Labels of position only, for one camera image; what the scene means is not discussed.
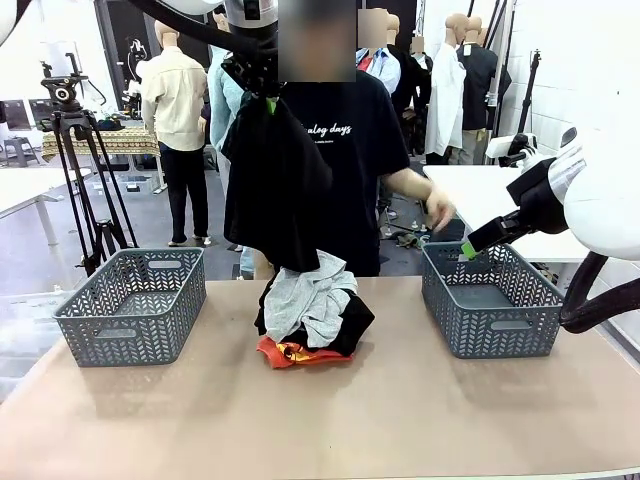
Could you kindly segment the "mannequin in blue shirt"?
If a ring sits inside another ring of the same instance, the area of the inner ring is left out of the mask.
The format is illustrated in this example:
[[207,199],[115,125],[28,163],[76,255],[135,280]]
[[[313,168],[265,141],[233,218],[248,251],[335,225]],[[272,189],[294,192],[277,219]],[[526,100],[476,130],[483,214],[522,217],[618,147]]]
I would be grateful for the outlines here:
[[356,68],[378,79],[392,95],[401,78],[400,63],[389,49],[395,45],[399,18],[383,8],[364,9],[361,13]]

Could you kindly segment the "person's left hand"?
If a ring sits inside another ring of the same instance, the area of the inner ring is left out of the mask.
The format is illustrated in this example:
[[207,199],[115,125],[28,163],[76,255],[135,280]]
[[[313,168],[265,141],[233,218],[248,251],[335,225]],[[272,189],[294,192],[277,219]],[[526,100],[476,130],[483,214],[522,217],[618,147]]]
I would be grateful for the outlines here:
[[429,228],[435,232],[442,230],[454,218],[456,208],[448,196],[433,186],[426,199]]

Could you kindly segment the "black trousers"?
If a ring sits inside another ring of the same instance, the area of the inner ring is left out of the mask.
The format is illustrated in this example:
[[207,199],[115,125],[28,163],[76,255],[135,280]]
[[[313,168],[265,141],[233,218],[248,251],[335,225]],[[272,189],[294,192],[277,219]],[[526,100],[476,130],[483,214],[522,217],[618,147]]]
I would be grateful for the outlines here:
[[[356,351],[361,337],[375,319],[371,310],[356,294],[349,291],[346,291],[346,293],[349,295],[349,302],[340,315],[342,319],[340,331],[327,347],[320,348],[321,350],[335,352],[342,357],[351,356]],[[316,353],[320,350],[308,345],[308,334],[302,328],[286,336],[284,342],[297,344],[310,353]]]

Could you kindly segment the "orange printed garment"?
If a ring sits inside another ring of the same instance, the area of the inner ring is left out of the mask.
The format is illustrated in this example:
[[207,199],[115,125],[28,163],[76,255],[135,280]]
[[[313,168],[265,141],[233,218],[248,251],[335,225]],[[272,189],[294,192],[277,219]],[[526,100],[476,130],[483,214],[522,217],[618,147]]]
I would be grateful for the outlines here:
[[319,349],[314,352],[292,342],[276,343],[269,337],[261,337],[256,350],[262,353],[272,369],[286,369],[292,366],[319,365],[349,362],[353,356],[343,356],[338,352]]

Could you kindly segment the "black light stand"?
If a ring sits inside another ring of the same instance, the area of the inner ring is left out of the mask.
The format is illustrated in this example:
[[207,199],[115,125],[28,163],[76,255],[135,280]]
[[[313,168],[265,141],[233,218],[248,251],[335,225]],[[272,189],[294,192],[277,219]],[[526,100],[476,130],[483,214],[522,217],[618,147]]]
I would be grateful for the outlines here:
[[540,65],[540,61],[541,61],[541,52],[538,49],[536,49],[533,53],[533,57],[530,63],[528,83],[526,87],[525,96],[522,102],[522,110],[521,110],[521,114],[518,122],[518,129],[517,129],[518,133],[523,133],[526,128],[528,114],[532,104],[532,95],[533,95],[533,89],[535,84],[535,78]]

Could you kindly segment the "large white table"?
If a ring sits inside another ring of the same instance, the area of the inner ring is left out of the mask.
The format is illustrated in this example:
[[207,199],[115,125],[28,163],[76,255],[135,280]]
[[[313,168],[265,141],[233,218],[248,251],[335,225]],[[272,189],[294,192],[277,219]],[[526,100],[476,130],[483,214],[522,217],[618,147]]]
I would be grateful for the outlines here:
[[[488,165],[425,165],[423,173],[448,195],[469,232],[516,209],[506,190],[518,176],[516,169]],[[568,231],[558,235],[540,232],[527,235],[515,241],[513,248],[526,260],[549,267],[558,276],[558,286],[562,291],[568,288],[587,254],[587,249]],[[638,278],[640,261],[610,259],[598,274],[588,296],[593,298]]]

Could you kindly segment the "olive items on floor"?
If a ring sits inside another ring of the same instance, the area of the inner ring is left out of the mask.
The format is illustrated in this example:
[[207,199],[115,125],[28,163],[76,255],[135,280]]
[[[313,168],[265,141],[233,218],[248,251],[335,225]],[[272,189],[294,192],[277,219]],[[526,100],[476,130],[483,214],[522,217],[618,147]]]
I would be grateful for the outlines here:
[[394,232],[390,239],[393,240],[397,247],[406,249],[421,249],[427,244],[432,236],[432,231],[425,230],[401,230]]

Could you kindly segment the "person in black T-shirt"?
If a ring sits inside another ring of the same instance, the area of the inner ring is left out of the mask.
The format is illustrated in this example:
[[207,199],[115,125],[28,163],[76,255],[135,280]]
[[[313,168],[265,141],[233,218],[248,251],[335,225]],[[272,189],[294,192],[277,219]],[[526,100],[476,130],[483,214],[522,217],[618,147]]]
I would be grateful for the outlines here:
[[279,0],[282,99],[332,170],[314,215],[318,249],[357,277],[380,272],[378,191],[409,166],[385,85],[355,59],[355,0]]

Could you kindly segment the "person's left forearm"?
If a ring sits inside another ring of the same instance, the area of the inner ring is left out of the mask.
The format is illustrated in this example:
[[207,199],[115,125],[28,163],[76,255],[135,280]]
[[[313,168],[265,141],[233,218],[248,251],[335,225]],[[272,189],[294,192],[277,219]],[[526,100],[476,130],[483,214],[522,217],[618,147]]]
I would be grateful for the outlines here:
[[432,192],[432,183],[411,168],[404,168],[384,177],[384,184],[393,192],[426,201]]

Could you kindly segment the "grey garment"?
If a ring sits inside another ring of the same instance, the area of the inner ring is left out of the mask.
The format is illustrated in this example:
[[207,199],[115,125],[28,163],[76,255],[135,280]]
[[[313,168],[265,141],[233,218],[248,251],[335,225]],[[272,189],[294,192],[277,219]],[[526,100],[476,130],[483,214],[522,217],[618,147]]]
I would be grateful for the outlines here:
[[318,269],[297,273],[281,268],[266,294],[265,335],[277,343],[300,329],[311,348],[324,348],[338,336],[357,281],[344,260],[321,250],[317,254]]

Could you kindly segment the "grey stool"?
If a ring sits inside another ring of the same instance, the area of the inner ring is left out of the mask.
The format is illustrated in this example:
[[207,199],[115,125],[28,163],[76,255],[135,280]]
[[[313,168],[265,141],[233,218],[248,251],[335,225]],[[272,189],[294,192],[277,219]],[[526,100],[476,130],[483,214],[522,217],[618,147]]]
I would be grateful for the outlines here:
[[6,139],[3,148],[8,165],[16,164],[20,168],[26,168],[30,161],[40,163],[35,149],[26,137]]

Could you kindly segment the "grey plastic lattice basket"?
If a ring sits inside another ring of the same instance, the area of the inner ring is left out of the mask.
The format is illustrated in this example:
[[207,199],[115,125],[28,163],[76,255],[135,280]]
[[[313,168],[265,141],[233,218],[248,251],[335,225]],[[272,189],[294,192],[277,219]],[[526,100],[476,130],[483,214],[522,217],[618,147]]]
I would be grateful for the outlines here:
[[206,299],[202,248],[115,253],[54,313],[80,367],[174,362]]
[[429,242],[422,252],[424,303],[455,357],[550,354],[564,297],[511,246],[472,259],[461,242]]

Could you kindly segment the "black top garment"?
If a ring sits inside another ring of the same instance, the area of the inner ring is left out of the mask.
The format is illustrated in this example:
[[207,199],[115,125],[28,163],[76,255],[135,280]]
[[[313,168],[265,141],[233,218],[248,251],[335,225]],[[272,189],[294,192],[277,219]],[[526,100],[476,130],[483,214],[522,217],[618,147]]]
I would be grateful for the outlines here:
[[223,146],[230,160],[224,237],[295,272],[319,268],[313,217],[332,171],[283,100],[270,115],[245,94]]

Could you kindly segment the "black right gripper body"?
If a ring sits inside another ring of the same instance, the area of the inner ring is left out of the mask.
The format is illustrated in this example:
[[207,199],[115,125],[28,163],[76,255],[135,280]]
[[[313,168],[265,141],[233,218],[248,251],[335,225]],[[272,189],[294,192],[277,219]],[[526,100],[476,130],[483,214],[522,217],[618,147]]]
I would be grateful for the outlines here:
[[495,217],[471,232],[467,239],[475,252],[482,252],[495,245],[510,244],[530,231],[531,226],[521,217],[521,211],[516,210]]

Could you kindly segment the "small white table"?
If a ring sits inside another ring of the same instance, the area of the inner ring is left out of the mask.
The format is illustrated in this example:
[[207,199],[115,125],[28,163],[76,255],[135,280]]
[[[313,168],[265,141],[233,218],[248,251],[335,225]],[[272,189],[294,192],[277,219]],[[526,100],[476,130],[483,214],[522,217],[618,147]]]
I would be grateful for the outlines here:
[[58,244],[46,203],[57,203],[60,197],[50,192],[66,180],[76,180],[76,175],[64,168],[29,167],[0,169],[0,219],[34,206],[49,246]]

